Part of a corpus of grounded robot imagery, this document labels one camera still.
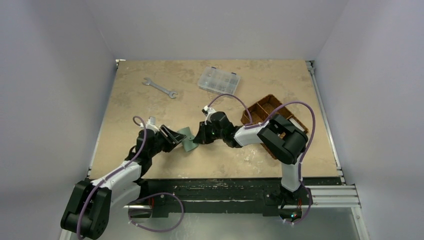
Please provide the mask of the brown woven basket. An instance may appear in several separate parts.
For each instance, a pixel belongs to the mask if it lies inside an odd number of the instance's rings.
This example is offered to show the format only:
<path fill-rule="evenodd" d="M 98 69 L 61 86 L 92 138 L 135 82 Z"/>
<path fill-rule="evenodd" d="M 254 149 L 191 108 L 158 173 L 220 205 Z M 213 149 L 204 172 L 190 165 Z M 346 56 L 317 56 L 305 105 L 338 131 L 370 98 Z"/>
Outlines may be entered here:
<path fill-rule="evenodd" d="M 253 105 L 248 107 L 248 112 L 252 117 L 252 124 L 258 124 L 265 121 L 269 114 L 282 105 L 283 103 L 278 100 L 273 94 L 268 94 Z M 287 108 L 283 107 L 276 112 L 292 122 L 297 128 L 302 130 L 305 134 L 309 133 L 309 129 Z"/>

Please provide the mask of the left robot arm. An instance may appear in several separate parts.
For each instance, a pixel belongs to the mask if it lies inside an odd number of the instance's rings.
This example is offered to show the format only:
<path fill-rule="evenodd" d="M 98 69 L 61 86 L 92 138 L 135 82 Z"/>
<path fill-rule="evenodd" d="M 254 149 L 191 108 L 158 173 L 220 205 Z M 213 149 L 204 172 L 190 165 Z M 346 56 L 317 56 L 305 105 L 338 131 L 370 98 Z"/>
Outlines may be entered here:
<path fill-rule="evenodd" d="M 98 179 L 75 184 L 60 227 L 75 233 L 80 240 L 96 240 L 104 233 L 112 210 L 131 202 L 152 204 L 155 198 L 168 196 L 167 192 L 151 193 L 142 176 L 152 166 L 155 155 L 171 152 L 186 137 L 165 125 L 143 128 L 127 158 L 116 169 Z"/>

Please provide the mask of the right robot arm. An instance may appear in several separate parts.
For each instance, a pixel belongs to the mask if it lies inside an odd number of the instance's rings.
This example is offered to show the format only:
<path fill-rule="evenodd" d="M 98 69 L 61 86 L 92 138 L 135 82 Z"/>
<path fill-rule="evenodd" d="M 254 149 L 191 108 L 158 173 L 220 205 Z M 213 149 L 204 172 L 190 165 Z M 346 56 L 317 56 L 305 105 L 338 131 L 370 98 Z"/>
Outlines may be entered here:
<path fill-rule="evenodd" d="M 227 115 L 218 111 L 199 123 L 193 142 L 200 145 L 222 140 L 230 148 L 264 145 L 281 162 L 281 205 L 297 205 L 301 201 L 303 179 L 301 162 L 307 151 L 308 136 L 292 122 L 277 114 L 264 123 L 251 126 L 233 125 Z"/>

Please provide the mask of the clear plastic organizer box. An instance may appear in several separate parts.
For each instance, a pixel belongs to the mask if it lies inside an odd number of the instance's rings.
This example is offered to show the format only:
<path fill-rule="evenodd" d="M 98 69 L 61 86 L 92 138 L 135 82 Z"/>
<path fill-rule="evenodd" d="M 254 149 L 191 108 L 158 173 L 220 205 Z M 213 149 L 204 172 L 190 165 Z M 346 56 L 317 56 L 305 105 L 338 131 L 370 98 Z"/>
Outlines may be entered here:
<path fill-rule="evenodd" d="M 200 89 L 210 93 L 234 95 L 240 80 L 241 76 L 234 72 L 208 66 L 201 74 L 197 85 Z"/>

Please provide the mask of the silver open-end wrench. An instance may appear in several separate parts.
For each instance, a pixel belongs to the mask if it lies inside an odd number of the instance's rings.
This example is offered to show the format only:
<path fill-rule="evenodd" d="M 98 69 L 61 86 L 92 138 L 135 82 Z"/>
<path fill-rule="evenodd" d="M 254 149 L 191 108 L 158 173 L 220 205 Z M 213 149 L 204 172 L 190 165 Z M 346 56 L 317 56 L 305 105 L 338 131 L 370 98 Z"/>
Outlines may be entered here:
<path fill-rule="evenodd" d="M 178 94 L 175 91 L 167 90 L 166 88 L 154 83 L 149 77 L 145 77 L 144 80 L 145 80 L 145 82 L 142 83 L 143 85 L 151 86 L 151 87 L 167 94 L 171 99 L 175 99 L 176 95 Z"/>

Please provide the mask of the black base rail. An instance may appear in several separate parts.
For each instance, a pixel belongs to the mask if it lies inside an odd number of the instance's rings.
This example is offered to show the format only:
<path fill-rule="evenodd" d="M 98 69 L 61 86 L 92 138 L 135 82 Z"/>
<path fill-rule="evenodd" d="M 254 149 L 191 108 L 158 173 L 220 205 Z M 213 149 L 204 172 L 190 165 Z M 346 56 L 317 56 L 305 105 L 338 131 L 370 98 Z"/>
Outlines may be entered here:
<path fill-rule="evenodd" d="M 262 178 L 190 178 L 148 179 L 150 193 L 168 193 L 163 198 L 129 203 L 130 213 L 139 217 L 146 210 L 153 218 L 166 218 L 170 213 L 196 214 L 261 214 L 264 217 L 299 219 L 311 198 L 311 186 L 333 186 L 336 177 L 307 177 L 303 180 L 298 204 L 282 205 L 277 199 L 281 180 Z"/>

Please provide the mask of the aluminium frame rail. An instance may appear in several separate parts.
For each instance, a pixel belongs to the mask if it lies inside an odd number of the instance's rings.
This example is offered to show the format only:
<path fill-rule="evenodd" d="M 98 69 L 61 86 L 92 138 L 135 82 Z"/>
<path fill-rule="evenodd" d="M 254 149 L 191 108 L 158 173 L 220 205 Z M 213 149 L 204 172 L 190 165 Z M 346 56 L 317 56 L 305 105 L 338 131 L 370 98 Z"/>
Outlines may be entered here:
<path fill-rule="evenodd" d="M 322 114 L 322 119 L 325 125 L 328 141 L 331 146 L 332 154 L 334 157 L 337 178 L 340 180 L 340 183 L 336 185 L 319 185 L 311 186 L 311 193 L 314 198 L 314 205 L 318 208 L 328 207 L 328 208 L 358 208 L 361 206 L 360 200 L 358 197 L 358 192 L 355 185 L 347 185 L 344 178 L 343 169 L 341 167 L 339 156 L 335 147 L 335 142 L 332 136 L 331 128 L 328 122 L 327 114 L 324 108 L 324 104 L 321 98 L 321 93 L 318 87 L 316 80 L 316 68 L 313 60 L 307 60 L 306 67 L 310 73 L 311 81 L 314 87 L 314 91 L 319 103 L 320 111 Z"/>

